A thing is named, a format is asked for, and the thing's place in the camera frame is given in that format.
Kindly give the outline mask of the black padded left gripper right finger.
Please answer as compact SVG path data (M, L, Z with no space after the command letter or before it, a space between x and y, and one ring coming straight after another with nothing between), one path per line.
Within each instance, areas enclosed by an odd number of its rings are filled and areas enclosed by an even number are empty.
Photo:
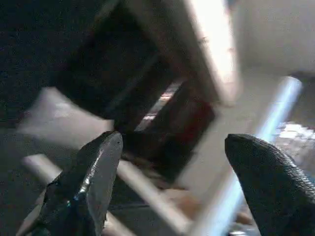
M315 181L288 154L248 134L228 134L225 153L261 235L315 234Z

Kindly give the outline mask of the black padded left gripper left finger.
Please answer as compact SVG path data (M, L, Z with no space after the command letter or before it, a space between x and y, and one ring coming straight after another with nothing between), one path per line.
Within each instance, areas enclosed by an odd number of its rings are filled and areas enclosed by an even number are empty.
M106 131L83 146L72 166L47 185L17 235L101 235L122 151L117 131Z

